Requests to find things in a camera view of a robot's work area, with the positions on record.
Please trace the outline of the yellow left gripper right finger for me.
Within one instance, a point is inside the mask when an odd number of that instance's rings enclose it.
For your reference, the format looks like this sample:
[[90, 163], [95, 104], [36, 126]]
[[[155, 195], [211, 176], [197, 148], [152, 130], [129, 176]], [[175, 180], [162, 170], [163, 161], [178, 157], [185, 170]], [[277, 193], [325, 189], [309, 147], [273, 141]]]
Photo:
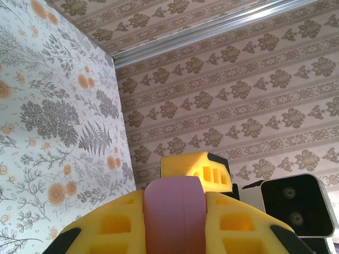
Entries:
[[207, 192], [206, 253], [313, 253], [286, 223], [232, 197]]

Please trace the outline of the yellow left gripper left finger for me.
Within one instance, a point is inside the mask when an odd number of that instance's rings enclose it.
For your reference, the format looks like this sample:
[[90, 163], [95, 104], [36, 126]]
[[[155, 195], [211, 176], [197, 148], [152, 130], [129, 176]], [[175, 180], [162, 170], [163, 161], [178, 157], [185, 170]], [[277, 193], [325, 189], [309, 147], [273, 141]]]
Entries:
[[66, 226], [49, 253], [145, 253], [144, 191], [110, 201]]

